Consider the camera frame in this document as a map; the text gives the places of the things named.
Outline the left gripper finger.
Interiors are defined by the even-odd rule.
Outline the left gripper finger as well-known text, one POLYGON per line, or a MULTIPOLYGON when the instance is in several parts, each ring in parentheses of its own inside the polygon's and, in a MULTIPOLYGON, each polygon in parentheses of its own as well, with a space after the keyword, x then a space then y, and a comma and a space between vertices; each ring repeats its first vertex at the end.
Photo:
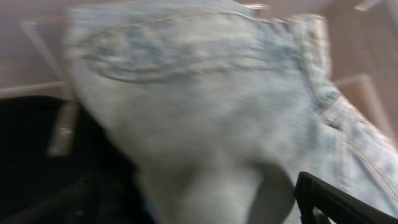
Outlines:
POLYGON ((302 224, 397 224, 396 218, 308 172, 299 173, 294 196, 302 224))

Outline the light blue jeans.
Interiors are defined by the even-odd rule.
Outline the light blue jeans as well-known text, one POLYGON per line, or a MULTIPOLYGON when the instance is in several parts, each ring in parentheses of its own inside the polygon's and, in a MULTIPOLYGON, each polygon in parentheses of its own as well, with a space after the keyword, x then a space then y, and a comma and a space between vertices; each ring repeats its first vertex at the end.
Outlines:
POLYGON ((235 1, 68 11, 75 90, 161 223, 298 223, 301 171, 393 217, 397 151, 330 81, 326 20, 235 1))

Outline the black garment with tape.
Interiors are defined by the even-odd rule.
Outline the black garment with tape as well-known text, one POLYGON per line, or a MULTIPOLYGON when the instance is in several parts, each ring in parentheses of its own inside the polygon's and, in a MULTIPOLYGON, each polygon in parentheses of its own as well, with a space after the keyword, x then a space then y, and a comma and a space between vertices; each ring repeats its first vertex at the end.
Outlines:
POLYGON ((83 105, 1 100, 2 223, 153 223, 136 170, 83 105))

